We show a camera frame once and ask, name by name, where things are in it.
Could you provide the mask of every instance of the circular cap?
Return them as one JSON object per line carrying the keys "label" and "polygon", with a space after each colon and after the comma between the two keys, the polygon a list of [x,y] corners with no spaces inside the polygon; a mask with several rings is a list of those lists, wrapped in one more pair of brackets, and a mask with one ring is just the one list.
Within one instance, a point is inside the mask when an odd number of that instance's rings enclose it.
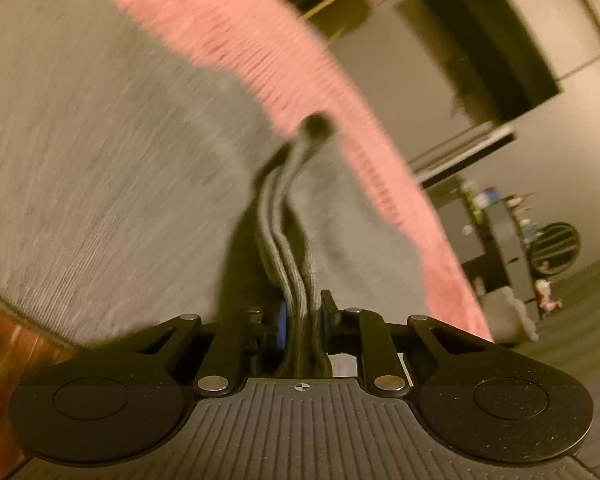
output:
{"label": "circular cap", "polygon": [[78,420],[97,420],[113,415],[128,400],[123,384],[111,379],[92,377],[66,384],[54,396],[58,411]]}
{"label": "circular cap", "polygon": [[490,415],[507,420],[523,420],[542,413],[549,403],[537,384],[512,377],[494,378],[478,384],[475,403]]}
{"label": "circular cap", "polygon": [[405,386],[404,379],[397,375],[381,375],[374,381],[374,384],[376,388],[386,392],[396,392]]}
{"label": "circular cap", "polygon": [[229,381],[219,375],[208,375],[198,381],[198,387],[206,392],[221,392],[229,385]]}

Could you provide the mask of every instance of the silver screw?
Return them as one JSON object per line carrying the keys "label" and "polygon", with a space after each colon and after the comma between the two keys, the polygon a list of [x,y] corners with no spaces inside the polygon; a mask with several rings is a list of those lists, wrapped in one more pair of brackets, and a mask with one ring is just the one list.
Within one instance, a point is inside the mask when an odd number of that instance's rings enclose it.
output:
{"label": "silver screw", "polygon": [[378,377],[374,384],[376,388],[380,388],[386,392],[396,392],[404,388],[404,379],[397,375],[381,375]]}
{"label": "silver screw", "polygon": [[206,392],[221,392],[229,385],[229,381],[219,375],[208,375],[198,381],[198,387]]}

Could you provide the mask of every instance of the round black joint cover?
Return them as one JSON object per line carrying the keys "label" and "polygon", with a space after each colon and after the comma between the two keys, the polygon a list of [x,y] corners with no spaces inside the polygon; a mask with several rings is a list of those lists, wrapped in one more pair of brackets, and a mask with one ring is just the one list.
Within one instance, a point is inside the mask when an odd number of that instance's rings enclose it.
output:
{"label": "round black joint cover", "polygon": [[571,376],[515,352],[445,360],[421,388],[426,426],[450,447],[488,462],[525,464],[578,448],[593,418]]}
{"label": "round black joint cover", "polygon": [[106,463],[159,443],[185,407],[181,386],[149,355],[111,352],[56,365],[11,397],[20,443],[55,462]]}

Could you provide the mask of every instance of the ribbed gray panel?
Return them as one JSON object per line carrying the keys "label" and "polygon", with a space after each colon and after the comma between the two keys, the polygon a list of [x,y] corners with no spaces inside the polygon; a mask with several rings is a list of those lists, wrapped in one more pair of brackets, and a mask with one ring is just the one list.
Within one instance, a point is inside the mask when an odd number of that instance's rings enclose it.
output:
{"label": "ribbed gray panel", "polygon": [[200,402],[174,438],[138,459],[71,468],[32,459],[13,480],[398,480],[595,478],[573,458],[491,466],[441,446],[408,405],[353,379],[250,379],[239,394]]}

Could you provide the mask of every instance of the pink toy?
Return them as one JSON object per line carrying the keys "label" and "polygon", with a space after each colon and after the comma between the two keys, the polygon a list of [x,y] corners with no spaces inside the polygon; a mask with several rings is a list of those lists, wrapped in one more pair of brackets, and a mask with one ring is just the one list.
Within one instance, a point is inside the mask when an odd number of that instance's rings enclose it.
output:
{"label": "pink toy", "polygon": [[542,309],[541,319],[547,317],[556,308],[562,308],[562,300],[551,299],[551,283],[547,280],[536,281],[536,296],[538,297],[538,305]]}

